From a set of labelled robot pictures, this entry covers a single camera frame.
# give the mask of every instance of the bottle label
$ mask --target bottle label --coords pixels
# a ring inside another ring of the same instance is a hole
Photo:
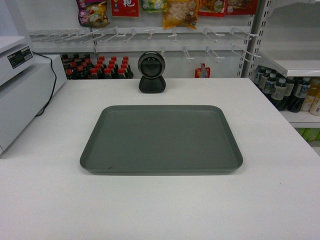
[[[292,89],[294,89],[295,84],[294,83],[285,83],[286,85],[286,91],[284,93],[284,95],[286,97],[291,95]]]
[[[264,85],[264,88],[262,91],[265,94],[271,94],[274,90],[274,85],[275,85],[274,81],[267,80],[267,81],[265,81],[265,85]]]
[[[282,100],[284,99],[284,95],[287,88],[285,86],[274,86],[274,92],[271,94],[271,98],[274,100]]]
[[[308,94],[309,88],[310,88],[310,85],[299,84],[294,95],[297,98],[304,99]]]

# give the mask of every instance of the red package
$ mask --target red package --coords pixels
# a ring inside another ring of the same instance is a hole
[[[225,11],[225,0],[200,0],[199,16],[224,17]]]
[[[201,67],[195,69],[194,77],[196,79],[210,78],[210,67],[206,67],[204,63],[201,63]]]
[[[257,5],[258,0],[226,0],[225,15],[253,15]]]
[[[113,17],[139,17],[139,0],[111,0]]]

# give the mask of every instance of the white machine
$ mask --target white machine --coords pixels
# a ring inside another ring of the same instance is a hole
[[[67,78],[59,55],[47,59],[33,54],[16,1],[0,0],[0,6],[1,154]]]

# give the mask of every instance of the colorful package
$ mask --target colorful package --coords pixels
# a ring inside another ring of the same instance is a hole
[[[258,0],[227,0],[226,15],[251,15],[257,10]]]
[[[139,17],[139,0],[111,0],[113,17]]]
[[[103,28],[110,23],[107,18],[107,1],[76,0],[78,5],[78,20],[83,27]]]
[[[199,0],[167,0],[168,11],[163,13],[163,28],[185,26],[196,28]]]
[[[224,17],[226,4],[225,0],[200,0],[199,16]]]
[[[142,0],[142,9],[149,13],[168,10],[166,0]]]

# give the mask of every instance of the yellow snack bag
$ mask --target yellow snack bag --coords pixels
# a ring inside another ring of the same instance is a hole
[[[199,0],[167,0],[167,11],[163,13],[163,28],[185,26],[196,29]]]

